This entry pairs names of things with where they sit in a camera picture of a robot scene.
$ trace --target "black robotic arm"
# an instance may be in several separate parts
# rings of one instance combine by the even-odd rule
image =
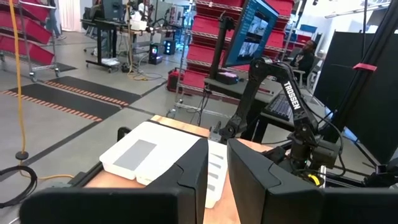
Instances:
[[[262,58],[251,62],[249,81],[235,114],[224,128],[220,129],[221,123],[218,123],[215,128],[210,129],[211,139],[225,144],[228,139],[235,138],[238,133],[246,129],[246,116],[260,84],[268,75],[277,78],[289,99],[289,105],[293,111],[295,131],[288,137],[292,140],[291,153],[288,158],[285,157],[285,150],[281,147],[265,152],[264,155],[288,172],[304,169],[308,160],[311,160],[311,169],[319,169],[322,165],[332,168],[340,148],[336,144],[321,140],[318,134],[318,122],[300,93],[294,79],[293,70],[289,65],[282,62],[265,63]]]

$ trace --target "red tag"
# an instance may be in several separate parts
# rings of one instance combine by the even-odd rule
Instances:
[[[376,66],[368,65],[368,64],[365,64],[365,63],[359,63],[359,64],[354,66],[354,69],[359,69],[359,68],[362,68],[362,69],[365,69],[365,70],[370,70],[372,72],[376,71],[376,69],[377,69]]]

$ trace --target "orange striped tape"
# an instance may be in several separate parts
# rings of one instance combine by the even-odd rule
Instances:
[[[78,89],[78,88],[74,88],[72,86],[62,85],[62,84],[51,82],[51,81],[46,81],[44,83],[47,84],[47,85],[50,85],[50,86],[55,86],[57,88],[61,88],[61,89],[72,91],[72,92],[75,92],[75,93],[78,93],[78,94],[81,94],[81,95],[97,98],[99,100],[107,101],[107,102],[114,103],[114,104],[117,104],[117,105],[129,106],[129,104],[124,102],[124,101],[117,100],[117,99],[114,99],[114,98],[110,98],[110,97],[107,97],[107,96],[102,96],[102,95],[99,95],[99,94],[96,94],[96,93],[92,93],[90,91],[85,91],[85,90],[81,90],[81,89]]]
[[[6,91],[3,91],[2,93],[6,94],[6,95],[18,97],[18,94],[14,93],[13,91],[6,90]],[[101,118],[97,118],[96,116],[93,116],[93,115],[90,115],[90,114],[86,114],[86,113],[83,113],[83,112],[80,112],[80,111],[77,111],[77,110],[73,110],[73,109],[70,109],[70,108],[66,108],[64,106],[56,105],[55,103],[49,103],[49,102],[46,102],[44,100],[39,100],[39,99],[36,99],[36,98],[33,98],[33,97],[29,97],[29,96],[25,96],[25,95],[22,95],[22,99],[30,101],[30,102],[33,102],[33,103],[37,103],[37,104],[42,105],[42,106],[46,106],[48,108],[53,108],[53,109],[56,109],[56,110],[59,110],[59,111],[63,111],[63,112],[66,112],[66,113],[77,115],[77,116],[80,116],[82,118],[90,119],[92,121],[96,121],[96,122],[102,121]]]

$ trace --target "black monitor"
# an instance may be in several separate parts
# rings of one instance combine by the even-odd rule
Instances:
[[[123,0],[102,0],[102,10],[107,21],[124,21]]]
[[[264,0],[246,0],[223,66],[246,65],[261,57],[278,15]]]

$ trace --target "keyboard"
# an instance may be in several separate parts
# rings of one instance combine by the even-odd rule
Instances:
[[[289,106],[286,96],[283,94],[279,94],[275,97],[275,99],[264,108],[263,112],[284,119],[285,121],[289,121],[292,115],[292,109]]]

